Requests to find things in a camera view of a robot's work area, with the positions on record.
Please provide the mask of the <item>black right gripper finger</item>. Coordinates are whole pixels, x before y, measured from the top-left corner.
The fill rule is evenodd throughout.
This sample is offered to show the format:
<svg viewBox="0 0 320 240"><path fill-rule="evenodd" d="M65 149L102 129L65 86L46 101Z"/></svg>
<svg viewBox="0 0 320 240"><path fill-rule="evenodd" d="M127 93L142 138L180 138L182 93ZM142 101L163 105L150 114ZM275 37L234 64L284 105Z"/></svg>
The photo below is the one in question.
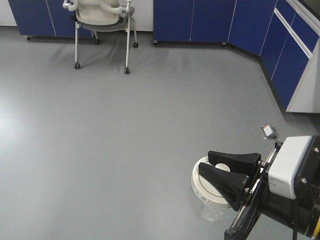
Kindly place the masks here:
<svg viewBox="0 0 320 240"><path fill-rule="evenodd" d="M212 150L207 155L212 165L225 164L232 173L245 174L250 180L256 177L262 157L259 153L232 154Z"/></svg>
<svg viewBox="0 0 320 240"><path fill-rule="evenodd" d="M199 174L214 186L225 198L234 211L241 207L244 190L249 183L249 176L242 173L225 171L201 162Z"/></svg>

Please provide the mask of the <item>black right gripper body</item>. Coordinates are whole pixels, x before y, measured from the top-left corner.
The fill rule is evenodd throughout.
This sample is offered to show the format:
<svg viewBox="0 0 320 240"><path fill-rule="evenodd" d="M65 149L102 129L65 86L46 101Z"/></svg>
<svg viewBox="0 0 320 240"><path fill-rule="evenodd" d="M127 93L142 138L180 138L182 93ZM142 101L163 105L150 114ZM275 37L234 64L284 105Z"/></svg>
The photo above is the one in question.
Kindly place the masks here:
<svg viewBox="0 0 320 240"><path fill-rule="evenodd" d="M226 240L245 240L260 215L292 229L292 239L299 233L313 239L320 238L320 138L311 142L294 177L295 199L271 193L268 172L282 144L276 144L261 175L251 188L248 201L240 208L230 228L224 232Z"/></svg>

